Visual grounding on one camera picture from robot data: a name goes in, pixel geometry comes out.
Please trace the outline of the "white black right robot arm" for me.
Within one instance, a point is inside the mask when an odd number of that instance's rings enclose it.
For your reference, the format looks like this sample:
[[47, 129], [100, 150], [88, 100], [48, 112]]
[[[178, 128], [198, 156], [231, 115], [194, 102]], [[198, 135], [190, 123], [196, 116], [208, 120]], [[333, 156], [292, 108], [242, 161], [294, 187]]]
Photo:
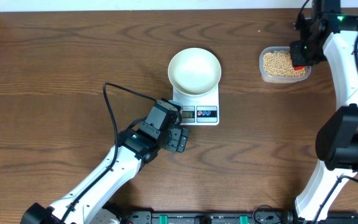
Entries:
[[324, 223], [348, 181], [358, 184], [358, 15], [344, 14], [340, 1], [314, 0], [311, 15], [298, 13], [300, 39], [290, 44], [294, 67], [327, 61], [336, 94], [336, 112], [318, 131], [317, 165], [282, 223]]

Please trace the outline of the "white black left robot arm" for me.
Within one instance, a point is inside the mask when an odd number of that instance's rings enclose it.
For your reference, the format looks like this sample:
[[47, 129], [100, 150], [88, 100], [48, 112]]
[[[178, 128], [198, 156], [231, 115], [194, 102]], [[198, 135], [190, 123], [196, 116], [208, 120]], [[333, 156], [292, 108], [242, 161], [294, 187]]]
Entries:
[[183, 105], [157, 100], [139, 129], [117, 134], [107, 156], [80, 184], [47, 208], [33, 204], [21, 223], [90, 223], [126, 182], [134, 178], [159, 150], [183, 152], [189, 131], [180, 127]]

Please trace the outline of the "red measuring scoop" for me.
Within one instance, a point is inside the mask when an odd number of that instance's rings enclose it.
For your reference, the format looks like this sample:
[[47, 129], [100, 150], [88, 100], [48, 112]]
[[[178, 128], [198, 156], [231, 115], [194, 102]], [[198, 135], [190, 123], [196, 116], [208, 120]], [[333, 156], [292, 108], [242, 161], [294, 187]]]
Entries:
[[297, 67], [293, 67], [294, 70], [302, 70], [304, 69], [305, 67], [304, 66], [297, 66]]

